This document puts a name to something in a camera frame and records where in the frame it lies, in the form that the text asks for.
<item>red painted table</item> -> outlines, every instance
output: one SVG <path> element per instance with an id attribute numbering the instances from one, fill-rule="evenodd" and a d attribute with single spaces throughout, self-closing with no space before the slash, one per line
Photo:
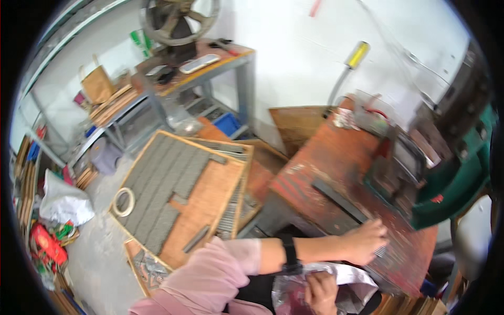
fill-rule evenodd
<path id="1" fill-rule="evenodd" d="M 311 187 L 315 177 L 331 183 L 368 218 L 381 218 L 389 229 L 390 244 L 382 258 L 376 258 L 364 268 L 383 291 L 402 291 L 418 296 L 432 258 L 437 227 L 411 230 L 398 213 L 362 184 L 378 143 L 377 137 L 365 131 L 335 127 L 330 117 L 285 165 L 270 189 L 277 194 L 274 197 L 280 199 L 277 202 L 294 213 L 291 223 L 309 236 L 341 235 L 358 226 L 338 206 Z"/>

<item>white wall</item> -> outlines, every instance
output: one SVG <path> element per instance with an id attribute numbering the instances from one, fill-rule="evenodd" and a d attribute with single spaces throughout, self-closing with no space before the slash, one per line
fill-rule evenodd
<path id="1" fill-rule="evenodd" d="M 222 0 L 216 25 L 207 37 L 232 38 L 257 50 L 256 118 L 259 136 L 281 147 L 268 108 L 325 105 L 329 93 L 344 69 L 344 61 L 360 40 L 371 50 L 339 94 L 361 89 L 381 93 L 395 107 L 406 125 L 420 98 L 402 74 L 376 29 L 356 0 L 322 0 L 317 15 L 308 16 L 315 0 Z M 468 33 L 443 0 L 365 0 L 390 33 L 424 64 L 450 82 L 468 45 Z M 195 3 L 202 13 L 209 1 Z M 47 108 L 51 121 L 68 137 L 85 113 L 72 99 L 80 84 L 79 65 L 93 69 L 96 53 L 111 76 L 124 68 L 133 69 L 142 56 L 129 39 L 140 27 L 138 0 L 101 18 L 79 34 L 54 59 L 35 85 L 35 93 Z M 439 100 L 445 84 L 432 76 L 425 78 L 414 67 L 417 85 Z M 234 74 L 213 80 L 215 95 L 236 108 Z"/>

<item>plastic bag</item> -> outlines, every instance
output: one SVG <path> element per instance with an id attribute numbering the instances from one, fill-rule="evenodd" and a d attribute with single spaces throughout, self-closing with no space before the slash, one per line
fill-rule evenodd
<path id="1" fill-rule="evenodd" d="M 45 170 L 45 196 L 40 204 L 41 218 L 65 224 L 69 220 L 79 226 L 94 217 L 88 195 L 59 179 L 50 170 Z"/>
<path id="2" fill-rule="evenodd" d="M 378 290 L 375 282 L 362 269 L 335 263 L 312 263 L 303 267 L 301 275 L 275 277 L 271 299 L 277 315 L 313 314 L 304 300 L 304 291 L 306 276 L 317 271 L 327 271 L 336 278 L 339 286 L 335 301 L 338 315 L 358 314 Z"/>

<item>blue plastic crate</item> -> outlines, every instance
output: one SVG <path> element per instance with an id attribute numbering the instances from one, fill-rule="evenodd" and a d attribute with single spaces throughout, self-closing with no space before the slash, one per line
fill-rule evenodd
<path id="1" fill-rule="evenodd" d="M 234 115 L 230 112 L 225 113 L 224 115 L 217 118 L 213 124 L 219 128 L 220 131 L 226 134 L 226 136 L 230 136 L 233 132 L 240 129 L 241 125 L 236 120 Z"/>

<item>hand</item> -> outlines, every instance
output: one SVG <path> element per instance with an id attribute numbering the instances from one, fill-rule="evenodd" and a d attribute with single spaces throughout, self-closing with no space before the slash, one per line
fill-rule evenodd
<path id="1" fill-rule="evenodd" d="M 317 315 L 336 315 L 336 294 L 338 285 L 333 275 L 326 271 L 315 272 L 306 276 L 304 300 Z"/>
<path id="2" fill-rule="evenodd" d="M 341 260 L 360 266 L 369 264 L 376 257 L 374 251 L 389 243 L 385 238 L 386 233 L 387 227 L 380 219 L 368 220 L 345 233 L 338 241 L 338 245 L 343 248 Z"/>

